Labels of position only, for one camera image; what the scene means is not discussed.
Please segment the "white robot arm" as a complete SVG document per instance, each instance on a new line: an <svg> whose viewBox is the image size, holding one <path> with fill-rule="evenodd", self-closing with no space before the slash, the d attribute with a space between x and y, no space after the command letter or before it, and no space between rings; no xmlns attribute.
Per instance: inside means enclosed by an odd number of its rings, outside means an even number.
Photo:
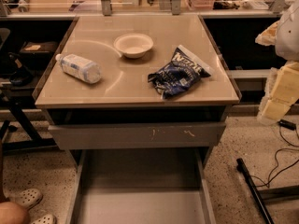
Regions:
<svg viewBox="0 0 299 224"><path fill-rule="evenodd" d="M255 42L273 45L276 55L286 60L279 69L270 69L259 105L257 120L272 125L299 100L299 0L291 4L279 21L259 34Z"/></svg>

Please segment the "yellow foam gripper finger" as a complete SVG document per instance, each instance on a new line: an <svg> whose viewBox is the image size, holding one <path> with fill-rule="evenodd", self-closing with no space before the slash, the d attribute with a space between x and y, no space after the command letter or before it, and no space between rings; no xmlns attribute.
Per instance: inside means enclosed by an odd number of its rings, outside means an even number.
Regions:
<svg viewBox="0 0 299 224"><path fill-rule="evenodd" d="M263 32L257 35L255 42L262 46L274 46L276 43L278 22L275 21Z"/></svg>
<svg viewBox="0 0 299 224"><path fill-rule="evenodd" d="M280 121L299 99L299 62L271 68L259 105L257 120L263 125Z"/></svg>

